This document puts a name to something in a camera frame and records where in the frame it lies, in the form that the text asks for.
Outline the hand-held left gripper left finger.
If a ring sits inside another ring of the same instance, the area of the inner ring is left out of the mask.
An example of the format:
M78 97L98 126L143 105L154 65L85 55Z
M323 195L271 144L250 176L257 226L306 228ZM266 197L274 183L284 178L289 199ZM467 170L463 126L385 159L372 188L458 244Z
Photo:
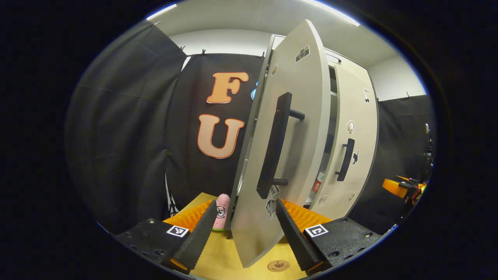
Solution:
M208 200L164 221L146 219L117 234L116 239L150 261L188 275L206 246L216 217L216 200Z

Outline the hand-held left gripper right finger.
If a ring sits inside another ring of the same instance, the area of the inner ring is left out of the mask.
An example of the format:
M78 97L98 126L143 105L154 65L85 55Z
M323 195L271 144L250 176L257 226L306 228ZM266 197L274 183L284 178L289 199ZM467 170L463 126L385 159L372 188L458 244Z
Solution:
M331 220L283 199L276 201L276 216L306 275L340 266L365 253L381 238L348 217Z

